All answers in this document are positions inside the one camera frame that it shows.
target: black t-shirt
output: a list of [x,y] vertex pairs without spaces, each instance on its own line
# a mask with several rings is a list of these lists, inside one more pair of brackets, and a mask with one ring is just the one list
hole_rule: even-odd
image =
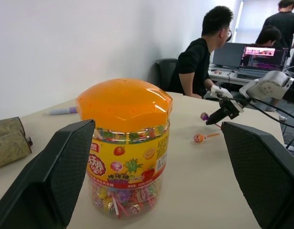
[[199,38],[191,42],[186,51],[179,56],[168,91],[185,94],[179,74],[194,73],[193,93],[203,97],[206,94],[204,81],[209,79],[209,58],[206,40]]
[[290,11],[274,14],[265,20],[264,26],[265,25],[275,26],[281,32],[282,38],[281,40],[276,41],[274,47],[291,49],[294,34],[294,13]]

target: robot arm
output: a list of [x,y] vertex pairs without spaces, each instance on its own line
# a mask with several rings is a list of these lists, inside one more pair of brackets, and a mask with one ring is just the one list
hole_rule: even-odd
[[236,118],[243,108],[253,99],[263,100],[265,98],[285,99],[294,104],[294,78],[283,72],[271,71],[263,78],[253,80],[239,90],[239,93],[232,96],[229,91],[218,86],[212,86],[211,96],[222,98],[233,98],[234,100],[220,100],[220,109],[209,116],[207,125],[215,124],[229,116]]

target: orange lid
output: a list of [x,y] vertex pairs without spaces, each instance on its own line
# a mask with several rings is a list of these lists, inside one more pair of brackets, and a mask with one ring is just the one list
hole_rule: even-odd
[[97,128],[127,133],[165,125],[172,98],[142,80],[114,79],[83,92],[76,107],[81,119],[94,119]]

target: white table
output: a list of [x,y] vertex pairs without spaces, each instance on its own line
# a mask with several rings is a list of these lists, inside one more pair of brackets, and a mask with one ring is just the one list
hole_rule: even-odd
[[[94,209],[85,179],[68,229],[260,229],[234,177],[223,134],[198,145],[196,133],[219,133],[216,126],[200,120],[202,112],[219,108],[212,101],[172,94],[173,111],[167,166],[161,196],[156,207],[134,220],[112,220]],[[55,108],[74,106],[69,101]],[[22,118],[33,153],[0,168],[0,198],[14,179],[48,143],[58,129],[79,121],[77,114],[47,116],[45,111]],[[234,122],[273,134],[282,144],[278,123],[260,112],[245,108]]]
[[[211,69],[217,69],[219,71],[222,71],[222,74],[215,74],[214,72],[210,71]],[[222,83],[233,83],[233,84],[237,84],[237,85],[246,85],[248,82],[250,82],[252,80],[250,78],[238,78],[237,71],[235,70],[233,73],[231,73],[231,71],[232,70],[229,71],[226,68],[210,67],[208,74],[212,80],[219,81]]]

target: marker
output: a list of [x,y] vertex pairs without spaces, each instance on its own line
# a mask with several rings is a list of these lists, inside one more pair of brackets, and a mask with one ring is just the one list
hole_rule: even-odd
[[62,109],[55,109],[48,111],[48,115],[64,115],[64,114],[75,114],[78,113],[76,107],[69,107],[69,108],[62,108]]

